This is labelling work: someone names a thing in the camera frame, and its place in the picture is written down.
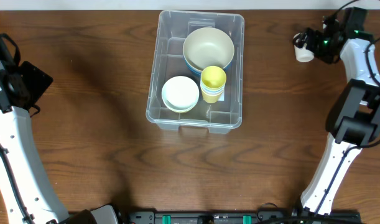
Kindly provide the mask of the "cream cup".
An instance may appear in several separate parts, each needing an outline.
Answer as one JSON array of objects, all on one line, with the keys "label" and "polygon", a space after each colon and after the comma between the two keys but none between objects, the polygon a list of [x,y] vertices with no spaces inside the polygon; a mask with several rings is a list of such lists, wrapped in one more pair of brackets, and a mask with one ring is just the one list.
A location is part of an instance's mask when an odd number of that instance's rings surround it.
[{"label": "cream cup", "polygon": [[305,62],[310,62],[314,59],[314,53],[310,51],[308,48],[306,49],[298,49],[295,48],[295,58],[297,61],[305,63]]}]

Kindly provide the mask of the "yellow cup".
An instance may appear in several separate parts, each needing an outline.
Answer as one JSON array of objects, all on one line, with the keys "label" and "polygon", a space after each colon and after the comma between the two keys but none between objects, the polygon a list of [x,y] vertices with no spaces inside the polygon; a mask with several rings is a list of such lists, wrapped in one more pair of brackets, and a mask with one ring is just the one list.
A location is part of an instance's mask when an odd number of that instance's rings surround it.
[{"label": "yellow cup", "polygon": [[220,100],[220,98],[224,95],[224,92],[222,91],[221,93],[217,94],[217,95],[210,95],[210,94],[207,94],[205,92],[202,92],[202,97],[203,97],[203,100],[207,103],[210,103],[210,104],[213,104],[213,103],[216,103],[217,101]]},{"label": "yellow cup", "polygon": [[211,90],[222,88],[226,79],[226,72],[217,66],[206,67],[201,73],[201,84]]}]

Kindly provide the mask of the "cream large bowl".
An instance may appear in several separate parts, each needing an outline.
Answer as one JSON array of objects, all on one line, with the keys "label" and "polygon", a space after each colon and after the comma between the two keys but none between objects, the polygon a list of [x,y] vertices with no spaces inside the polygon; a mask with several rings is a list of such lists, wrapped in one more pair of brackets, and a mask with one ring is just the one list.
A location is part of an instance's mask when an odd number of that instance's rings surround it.
[{"label": "cream large bowl", "polygon": [[223,68],[234,58],[235,48],[230,36],[214,27],[203,27],[191,32],[183,43],[183,57],[193,67]]}]

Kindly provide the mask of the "light blue cup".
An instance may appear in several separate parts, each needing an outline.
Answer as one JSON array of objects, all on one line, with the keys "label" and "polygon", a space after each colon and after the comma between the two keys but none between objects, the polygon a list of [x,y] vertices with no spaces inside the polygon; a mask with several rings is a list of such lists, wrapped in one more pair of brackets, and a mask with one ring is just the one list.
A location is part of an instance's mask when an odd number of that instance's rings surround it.
[{"label": "light blue cup", "polygon": [[224,91],[224,89],[225,89],[225,86],[224,86],[224,85],[221,86],[220,88],[217,88],[217,89],[209,88],[209,87],[205,86],[203,83],[201,83],[200,86],[201,86],[201,89],[202,89],[205,93],[207,93],[207,94],[209,94],[209,95],[218,95],[218,94],[220,94],[222,91]]}]

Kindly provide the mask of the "dark blue bowl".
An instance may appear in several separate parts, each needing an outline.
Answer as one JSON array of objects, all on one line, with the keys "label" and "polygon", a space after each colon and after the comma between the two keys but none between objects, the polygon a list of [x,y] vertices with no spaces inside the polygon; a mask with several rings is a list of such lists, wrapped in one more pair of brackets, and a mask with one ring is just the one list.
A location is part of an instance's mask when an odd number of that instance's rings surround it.
[{"label": "dark blue bowl", "polygon": [[[190,64],[188,63],[187,60],[184,60],[184,61],[185,61],[186,66],[188,67],[188,69],[189,69],[189,70],[190,70],[190,71],[191,71],[191,72],[192,72],[197,78],[200,78],[200,77],[201,77],[201,73],[202,73],[202,71],[199,70],[199,69],[197,69],[197,68],[195,68],[195,67],[193,67],[192,65],[190,65]],[[233,61],[231,61],[227,66],[223,67],[223,70],[227,73],[228,70],[231,68],[232,64],[233,64]]]}]

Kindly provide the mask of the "white small bowl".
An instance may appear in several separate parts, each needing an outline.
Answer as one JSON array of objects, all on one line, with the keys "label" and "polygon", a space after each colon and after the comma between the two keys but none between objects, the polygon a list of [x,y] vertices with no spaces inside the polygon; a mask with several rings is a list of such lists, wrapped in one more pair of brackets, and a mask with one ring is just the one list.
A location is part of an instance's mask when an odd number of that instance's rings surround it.
[{"label": "white small bowl", "polygon": [[162,87],[161,95],[165,106],[169,105],[178,109],[197,104],[200,96],[197,84],[185,76],[167,80]]}]

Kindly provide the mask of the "yellow small bowl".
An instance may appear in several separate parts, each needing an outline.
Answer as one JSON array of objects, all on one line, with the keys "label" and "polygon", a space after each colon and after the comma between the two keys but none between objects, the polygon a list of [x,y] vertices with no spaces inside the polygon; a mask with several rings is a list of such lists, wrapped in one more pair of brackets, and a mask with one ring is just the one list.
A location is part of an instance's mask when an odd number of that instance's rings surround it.
[{"label": "yellow small bowl", "polygon": [[179,114],[181,114],[181,113],[187,113],[187,112],[189,112],[190,110],[192,110],[195,106],[196,106],[196,104],[195,104],[195,105],[192,105],[192,106],[190,106],[190,107],[188,107],[188,108],[185,108],[185,109],[178,109],[178,108],[175,108],[175,107],[173,107],[173,106],[166,105],[166,107],[167,107],[170,111],[173,111],[173,112],[175,112],[175,113],[179,113]]}]

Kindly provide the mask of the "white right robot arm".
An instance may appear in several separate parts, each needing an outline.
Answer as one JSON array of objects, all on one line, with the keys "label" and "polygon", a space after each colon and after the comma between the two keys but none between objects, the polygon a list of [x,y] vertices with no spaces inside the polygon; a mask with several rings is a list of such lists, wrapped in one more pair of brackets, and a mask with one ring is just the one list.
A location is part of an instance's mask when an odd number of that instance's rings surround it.
[{"label": "white right robot arm", "polygon": [[331,108],[323,157],[300,196],[300,212],[331,213],[333,199],[350,165],[363,149],[380,144],[380,74],[374,58],[377,39],[362,29],[307,29],[293,38],[299,62],[341,60],[347,84]]}]

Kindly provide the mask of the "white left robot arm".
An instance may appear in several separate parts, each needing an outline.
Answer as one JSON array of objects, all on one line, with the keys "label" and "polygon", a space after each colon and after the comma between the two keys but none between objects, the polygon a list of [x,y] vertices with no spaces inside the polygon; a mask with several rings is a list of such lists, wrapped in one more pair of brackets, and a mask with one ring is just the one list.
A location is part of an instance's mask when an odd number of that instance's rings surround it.
[{"label": "white left robot arm", "polygon": [[0,81],[0,191],[9,223],[117,223],[110,205],[69,215],[36,150],[29,112],[16,106],[3,111],[3,94]]}]

